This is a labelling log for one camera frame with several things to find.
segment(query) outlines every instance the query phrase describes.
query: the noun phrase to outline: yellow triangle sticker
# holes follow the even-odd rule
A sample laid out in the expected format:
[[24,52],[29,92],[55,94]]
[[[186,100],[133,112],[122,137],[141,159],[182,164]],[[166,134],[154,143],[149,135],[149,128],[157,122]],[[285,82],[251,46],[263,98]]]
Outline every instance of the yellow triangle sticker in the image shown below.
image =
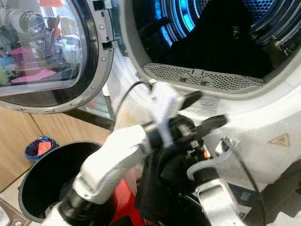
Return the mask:
[[269,143],[289,147],[290,146],[290,139],[288,137],[288,134],[285,133],[284,135],[269,141]]

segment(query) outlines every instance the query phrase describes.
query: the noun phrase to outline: wooden panel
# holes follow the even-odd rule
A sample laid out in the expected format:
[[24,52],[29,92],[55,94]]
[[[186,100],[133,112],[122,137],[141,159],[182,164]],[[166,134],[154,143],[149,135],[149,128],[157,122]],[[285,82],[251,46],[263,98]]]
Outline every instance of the wooden panel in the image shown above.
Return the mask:
[[24,150],[39,136],[29,114],[0,108],[0,191],[30,168]]
[[90,140],[103,144],[110,131],[63,113],[32,114],[45,136],[53,138],[58,144]]

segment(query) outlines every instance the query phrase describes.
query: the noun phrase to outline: wire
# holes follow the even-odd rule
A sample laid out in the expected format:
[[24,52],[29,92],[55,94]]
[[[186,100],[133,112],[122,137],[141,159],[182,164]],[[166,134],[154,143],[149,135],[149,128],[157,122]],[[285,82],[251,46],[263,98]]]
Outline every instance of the wire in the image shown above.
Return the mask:
[[119,103],[119,105],[118,105],[118,107],[117,107],[117,109],[116,109],[116,113],[115,113],[115,114],[116,114],[116,118],[117,118],[117,116],[118,116],[118,114],[119,114],[119,111],[120,111],[120,108],[121,108],[121,106],[122,106],[124,100],[125,100],[126,97],[128,96],[128,94],[132,91],[132,89],[133,89],[135,86],[140,85],[140,84],[144,84],[144,85],[148,86],[148,84],[144,83],[143,81],[137,81],[137,82],[135,82],[135,83],[128,89],[128,91],[125,93],[125,95],[122,97],[122,99],[121,99],[121,101],[120,101],[120,103]]
[[255,183],[255,180],[253,178],[253,176],[250,173],[250,170],[248,169],[248,167],[246,166],[245,162],[243,161],[243,159],[241,158],[240,154],[235,150],[235,148],[232,148],[232,151],[236,157],[236,159],[238,160],[239,164],[242,166],[242,168],[244,169],[247,177],[249,178],[255,192],[256,192],[256,197],[260,202],[261,205],[261,210],[262,210],[262,222],[263,225],[267,225],[267,218],[266,218],[266,209],[265,209],[265,205],[264,205],[264,201],[262,198],[261,193],[259,192],[258,186]]

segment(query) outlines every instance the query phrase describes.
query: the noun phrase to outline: blue basket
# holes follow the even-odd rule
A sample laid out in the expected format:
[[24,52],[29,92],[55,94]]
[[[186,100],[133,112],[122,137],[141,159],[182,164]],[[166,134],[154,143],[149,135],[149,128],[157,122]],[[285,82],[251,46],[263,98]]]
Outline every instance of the blue basket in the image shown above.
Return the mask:
[[[40,142],[51,142],[51,147],[50,149],[41,154],[38,155],[38,149],[39,149],[39,143]],[[29,161],[35,161],[37,162],[40,158],[42,158],[46,153],[48,153],[49,151],[55,149],[56,147],[58,147],[59,145],[57,144],[57,142],[53,139],[51,139],[50,137],[47,136],[41,136],[39,137],[37,140],[33,141],[32,143],[30,143],[26,149],[25,149],[25,157],[26,159],[28,159]]]

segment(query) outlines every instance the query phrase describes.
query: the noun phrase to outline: orange light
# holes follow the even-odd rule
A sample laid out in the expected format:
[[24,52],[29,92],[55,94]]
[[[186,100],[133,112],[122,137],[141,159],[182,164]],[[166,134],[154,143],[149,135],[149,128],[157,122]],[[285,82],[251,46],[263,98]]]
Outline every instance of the orange light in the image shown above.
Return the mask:
[[209,158],[211,157],[211,154],[210,154],[208,151],[205,151],[205,152],[204,152],[204,157],[205,157],[206,159],[209,159]]
[[45,7],[62,7],[62,0],[40,0],[40,5]]

